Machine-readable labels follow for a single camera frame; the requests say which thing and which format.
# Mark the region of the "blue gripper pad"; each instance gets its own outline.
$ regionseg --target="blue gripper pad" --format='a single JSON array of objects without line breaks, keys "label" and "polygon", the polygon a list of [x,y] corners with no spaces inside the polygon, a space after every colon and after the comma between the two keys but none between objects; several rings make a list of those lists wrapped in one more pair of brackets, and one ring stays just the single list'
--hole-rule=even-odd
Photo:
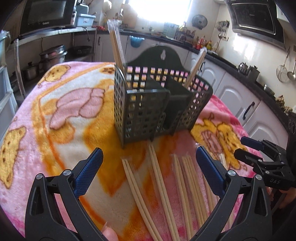
[{"label": "blue gripper pad", "polygon": [[212,192],[220,198],[225,194],[225,181],[218,169],[213,164],[212,157],[207,150],[200,146],[196,150],[196,161],[200,166]]},{"label": "blue gripper pad", "polygon": [[262,142],[256,141],[256,140],[251,139],[249,137],[242,137],[241,138],[241,143],[243,145],[251,147],[251,148],[253,148],[255,150],[263,151],[263,149],[264,149]]},{"label": "blue gripper pad", "polygon": [[86,193],[102,163],[103,151],[96,148],[88,157],[86,165],[75,179],[75,189],[73,192],[76,198]]}]

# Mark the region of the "screw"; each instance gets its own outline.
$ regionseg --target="screw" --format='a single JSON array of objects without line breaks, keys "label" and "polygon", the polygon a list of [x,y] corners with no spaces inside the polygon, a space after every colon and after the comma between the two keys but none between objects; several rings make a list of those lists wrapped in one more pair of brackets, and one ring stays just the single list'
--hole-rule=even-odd
[{"label": "screw", "polygon": [[262,176],[260,176],[259,174],[257,174],[255,177],[256,177],[256,179],[259,180],[259,181],[262,180]]},{"label": "screw", "polygon": [[39,174],[36,175],[36,179],[37,180],[41,179],[42,177],[43,177],[43,175],[41,173],[39,173]]},{"label": "screw", "polygon": [[70,174],[71,174],[71,170],[69,170],[69,169],[64,170],[64,172],[63,172],[64,176],[69,176]]},{"label": "screw", "polygon": [[234,170],[229,170],[228,175],[234,177],[235,176],[235,171]]}]

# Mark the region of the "strainer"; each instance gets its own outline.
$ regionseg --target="strainer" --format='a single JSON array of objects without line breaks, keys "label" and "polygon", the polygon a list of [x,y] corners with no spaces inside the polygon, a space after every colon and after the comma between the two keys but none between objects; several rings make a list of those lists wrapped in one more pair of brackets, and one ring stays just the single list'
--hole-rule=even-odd
[{"label": "strainer", "polygon": [[284,65],[279,65],[277,67],[277,69],[276,69],[276,76],[278,77],[279,81],[283,82],[283,83],[288,81],[288,75],[287,75],[288,70],[285,67],[285,64],[286,64],[286,61],[287,61],[287,58],[288,58],[289,54],[290,54],[290,48],[288,49]]}]

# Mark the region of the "pink blanket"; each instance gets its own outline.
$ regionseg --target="pink blanket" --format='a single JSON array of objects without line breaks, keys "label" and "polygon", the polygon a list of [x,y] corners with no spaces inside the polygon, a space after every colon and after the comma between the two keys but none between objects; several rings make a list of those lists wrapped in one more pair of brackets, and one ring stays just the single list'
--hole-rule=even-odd
[{"label": "pink blanket", "polygon": [[[152,240],[125,176],[122,158],[128,158],[160,235],[164,241],[171,240],[148,168],[147,142],[121,148],[114,127],[113,84],[113,63],[57,65],[44,75],[19,108],[0,149],[0,204],[21,234],[24,235],[25,208],[35,176],[38,173],[59,175],[86,159],[95,147],[100,147],[104,162],[86,195],[80,197],[94,223],[101,229],[108,221],[119,240]],[[251,168],[233,156],[237,148],[250,150],[240,144],[242,136],[247,133],[238,120],[213,96],[191,133],[182,131],[153,141],[180,240],[186,240],[187,236],[172,170],[172,154],[180,160],[185,155],[191,156],[209,214],[205,182],[195,161],[195,144],[204,145],[215,159],[223,153],[229,169],[252,177]],[[192,200],[190,202],[193,228],[197,231],[197,214]],[[73,229],[65,210],[62,215],[67,226]]]}]

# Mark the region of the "countertop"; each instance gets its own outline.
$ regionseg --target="countertop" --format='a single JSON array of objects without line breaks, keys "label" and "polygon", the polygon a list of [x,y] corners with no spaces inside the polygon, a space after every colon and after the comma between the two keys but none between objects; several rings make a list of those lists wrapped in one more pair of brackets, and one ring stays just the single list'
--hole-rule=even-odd
[{"label": "countertop", "polygon": [[[156,39],[160,42],[165,42],[169,44],[173,44],[175,46],[182,47],[184,49],[187,49],[193,53],[199,53],[199,50],[194,49],[191,47],[189,43],[183,43],[180,41],[164,38],[164,37],[158,37],[153,36],[148,33],[141,33],[141,32],[135,32],[135,31],[121,31],[121,35],[132,35],[135,37],[143,37],[148,39]],[[98,34],[109,34],[108,31],[98,31]],[[246,86],[258,99],[262,100],[270,109],[271,111],[276,115],[276,117],[279,119],[279,121],[282,123],[284,128],[289,132],[288,128],[288,117],[286,114],[278,107],[275,100],[272,99],[263,89],[261,89],[256,83],[249,81],[244,75],[238,72],[238,69],[234,67],[233,64],[228,62],[227,60],[221,58],[221,57],[215,57],[214,55],[207,54],[205,59],[213,62],[214,64],[218,65],[219,67],[226,70],[227,73],[232,75],[234,78],[236,78],[239,82],[241,82],[244,86]]]}]

